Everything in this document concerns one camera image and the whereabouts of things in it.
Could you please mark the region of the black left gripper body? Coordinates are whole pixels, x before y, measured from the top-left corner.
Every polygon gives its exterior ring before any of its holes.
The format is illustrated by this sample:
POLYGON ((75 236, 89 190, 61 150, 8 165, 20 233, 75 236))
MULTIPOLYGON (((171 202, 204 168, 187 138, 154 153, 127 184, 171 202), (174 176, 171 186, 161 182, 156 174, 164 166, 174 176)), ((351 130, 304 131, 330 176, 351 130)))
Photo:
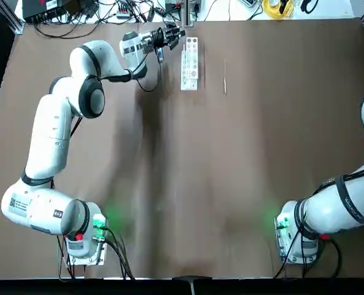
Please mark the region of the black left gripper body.
POLYGON ((152 30, 150 32, 151 35, 151 41, 150 45, 153 49, 160 49, 168 44, 168 40, 166 38, 165 30, 163 28, 158 28, 155 30, 152 30))

